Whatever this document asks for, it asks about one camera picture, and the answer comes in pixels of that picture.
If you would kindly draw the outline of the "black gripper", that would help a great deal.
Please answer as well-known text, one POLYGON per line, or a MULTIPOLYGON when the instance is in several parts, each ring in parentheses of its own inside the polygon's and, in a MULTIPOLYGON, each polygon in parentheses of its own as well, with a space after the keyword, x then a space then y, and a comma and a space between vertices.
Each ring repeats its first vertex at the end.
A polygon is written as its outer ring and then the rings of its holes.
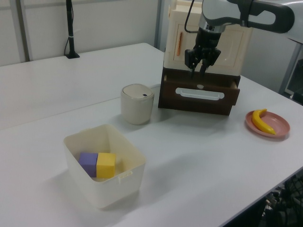
POLYGON ((213 33, 199 28, 195 46, 185 50, 185 65, 189 68, 190 77, 193 78, 197 65, 202 61, 200 75, 203 77, 209 66, 213 66, 221 51, 217 49, 221 33, 213 33))

